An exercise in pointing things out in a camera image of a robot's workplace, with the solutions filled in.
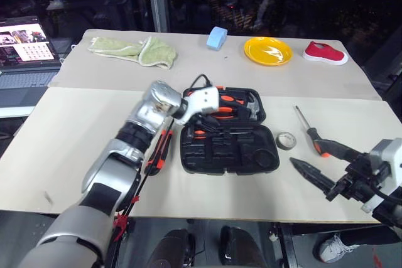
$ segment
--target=yellow plate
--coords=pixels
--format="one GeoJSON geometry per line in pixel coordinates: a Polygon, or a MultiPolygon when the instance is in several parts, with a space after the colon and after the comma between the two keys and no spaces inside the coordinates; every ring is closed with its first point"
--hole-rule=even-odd
{"type": "Polygon", "coordinates": [[[291,48],[285,42],[269,37],[255,37],[244,44],[244,52],[254,62],[282,65],[291,59],[291,48]]]}

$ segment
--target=tool case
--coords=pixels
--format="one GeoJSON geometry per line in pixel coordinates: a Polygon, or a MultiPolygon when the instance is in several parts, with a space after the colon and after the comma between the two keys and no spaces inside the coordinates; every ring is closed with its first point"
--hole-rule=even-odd
{"type": "MultiPolygon", "coordinates": [[[[186,89],[183,96],[197,89],[186,89]]],[[[189,173],[238,175],[276,170],[280,163],[278,150],[271,131],[261,125],[266,114],[257,91],[218,89],[220,107],[229,109],[211,114],[219,121],[214,132],[196,124],[182,129],[180,157],[184,169],[189,173]]]]}

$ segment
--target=laptop screen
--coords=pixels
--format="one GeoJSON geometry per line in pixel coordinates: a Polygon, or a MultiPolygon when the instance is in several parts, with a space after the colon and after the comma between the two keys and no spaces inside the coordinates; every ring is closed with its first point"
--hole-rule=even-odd
{"type": "Polygon", "coordinates": [[[0,69],[57,59],[36,16],[0,20],[0,69]]]}

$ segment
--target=laptop keyboard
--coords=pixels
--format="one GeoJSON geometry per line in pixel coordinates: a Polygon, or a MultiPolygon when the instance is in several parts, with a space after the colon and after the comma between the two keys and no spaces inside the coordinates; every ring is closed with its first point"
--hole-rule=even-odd
{"type": "Polygon", "coordinates": [[[57,72],[14,73],[0,76],[0,89],[46,87],[57,72]]]}

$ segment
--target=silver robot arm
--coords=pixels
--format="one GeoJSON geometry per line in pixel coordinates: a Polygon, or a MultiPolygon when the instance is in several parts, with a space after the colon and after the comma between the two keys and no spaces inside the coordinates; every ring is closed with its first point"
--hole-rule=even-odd
{"type": "Polygon", "coordinates": [[[131,202],[141,179],[144,153],[165,119],[172,116],[183,125],[194,114],[215,112],[218,107],[215,87],[182,99],[166,83],[152,83],[85,175],[81,199],[58,216],[19,268],[102,267],[114,215],[131,202]]]}

